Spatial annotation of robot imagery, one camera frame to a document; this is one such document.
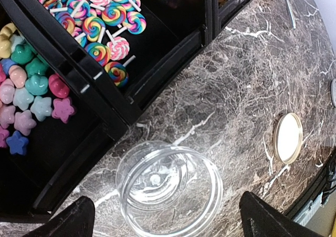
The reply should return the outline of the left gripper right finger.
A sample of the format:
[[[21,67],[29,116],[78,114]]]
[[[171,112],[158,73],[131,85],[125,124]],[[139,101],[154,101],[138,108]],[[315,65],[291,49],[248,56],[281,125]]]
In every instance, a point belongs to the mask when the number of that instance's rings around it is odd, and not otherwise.
[[[239,208],[244,236],[319,236],[249,191],[243,193]]]

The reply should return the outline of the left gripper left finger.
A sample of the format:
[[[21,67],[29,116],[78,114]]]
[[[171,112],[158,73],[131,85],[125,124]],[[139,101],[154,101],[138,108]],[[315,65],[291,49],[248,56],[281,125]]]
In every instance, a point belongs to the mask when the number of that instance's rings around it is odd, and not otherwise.
[[[81,196],[47,223],[26,236],[92,236],[95,222],[93,201]]]

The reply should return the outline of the black three-compartment candy tray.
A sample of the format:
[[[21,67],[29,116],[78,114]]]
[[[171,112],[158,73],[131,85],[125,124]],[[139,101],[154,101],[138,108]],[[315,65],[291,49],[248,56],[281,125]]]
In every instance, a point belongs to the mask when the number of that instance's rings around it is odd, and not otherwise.
[[[251,0],[1,0],[1,221],[44,223]]]

